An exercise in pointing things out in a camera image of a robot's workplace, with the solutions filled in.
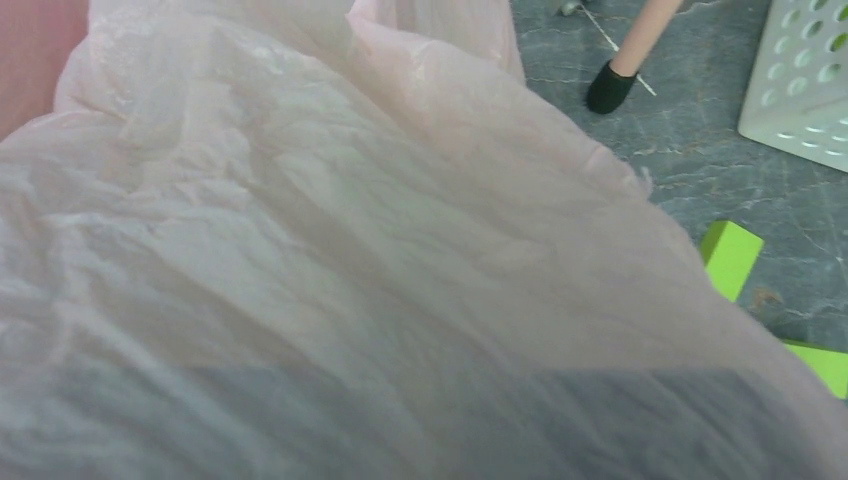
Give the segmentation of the pink plastic bag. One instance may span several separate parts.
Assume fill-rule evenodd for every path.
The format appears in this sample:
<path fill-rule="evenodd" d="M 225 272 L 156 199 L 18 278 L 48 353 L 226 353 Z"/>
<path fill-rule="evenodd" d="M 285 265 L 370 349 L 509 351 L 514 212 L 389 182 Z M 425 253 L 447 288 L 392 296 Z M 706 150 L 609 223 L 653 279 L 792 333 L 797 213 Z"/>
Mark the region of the pink plastic bag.
<path fill-rule="evenodd" d="M 92 1 L 1 144 L 5 479 L 843 479 L 505 1 Z"/>

